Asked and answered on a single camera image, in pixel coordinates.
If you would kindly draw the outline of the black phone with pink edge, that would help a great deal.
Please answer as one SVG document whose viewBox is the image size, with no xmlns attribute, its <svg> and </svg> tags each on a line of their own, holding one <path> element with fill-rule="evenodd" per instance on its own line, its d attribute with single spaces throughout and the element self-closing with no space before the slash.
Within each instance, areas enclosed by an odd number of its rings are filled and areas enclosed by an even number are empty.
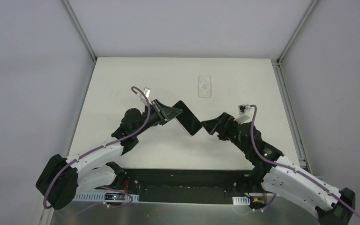
<svg viewBox="0 0 360 225">
<path fill-rule="evenodd" d="M 201 122 L 183 101 L 178 101 L 173 107 L 182 110 L 176 120 L 190 136 L 194 136 L 202 128 Z"/>
</svg>

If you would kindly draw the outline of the clear transparent phone case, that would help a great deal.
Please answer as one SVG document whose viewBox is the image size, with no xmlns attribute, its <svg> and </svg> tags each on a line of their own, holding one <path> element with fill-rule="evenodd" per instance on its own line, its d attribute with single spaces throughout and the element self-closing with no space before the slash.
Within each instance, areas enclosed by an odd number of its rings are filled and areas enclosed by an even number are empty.
<svg viewBox="0 0 360 225">
<path fill-rule="evenodd" d="M 208 75 L 200 75 L 198 77 L 198 97 L 211 98 L 212 96 L 212 79 Z"/>
</svg>

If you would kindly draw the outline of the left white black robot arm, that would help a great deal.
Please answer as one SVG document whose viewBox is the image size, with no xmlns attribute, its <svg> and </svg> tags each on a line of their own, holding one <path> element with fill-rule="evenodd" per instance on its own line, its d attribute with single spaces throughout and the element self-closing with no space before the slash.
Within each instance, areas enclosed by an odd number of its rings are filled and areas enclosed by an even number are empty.
<svg viewBox="0 0 360 225">
<path fill-rule="evenodd" d="M 97 147 L 67 157 L 52 156 L 35 184 L 44 201 L 49 203 L 47 208 L 62 209 L 87 189 L 105 185 L 120 189 L 124 177 L 113 160 L 131 151 L 139 143 L 137 137 L 142 132 L 164 125 L 182 113 L 182 109 L 155 99 L 146 103 L 144 112 L 128 109 L 119 127 Z"/>
</svg>

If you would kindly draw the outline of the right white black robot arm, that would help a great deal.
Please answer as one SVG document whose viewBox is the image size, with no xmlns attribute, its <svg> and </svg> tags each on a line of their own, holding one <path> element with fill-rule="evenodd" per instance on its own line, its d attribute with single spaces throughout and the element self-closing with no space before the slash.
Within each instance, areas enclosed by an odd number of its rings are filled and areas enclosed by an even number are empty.
<svg viewBox="0 0 360 225">
<path fill-rule="evenodd" d="M 205 130 L 219 140 L 230 141 L 254 166 L 247 177 L 253 192 L 262 189 L 277 194 L 300 206 L 317 218 L 321 225 L 347 225 L 355 209 L 355 193 L 339 189 L 311 175 L 293 163 L 279 149 L 262 139 L 254 122 L 240 124 L 222 113 L 215 119 L 202 121 Z"/>
</svg>

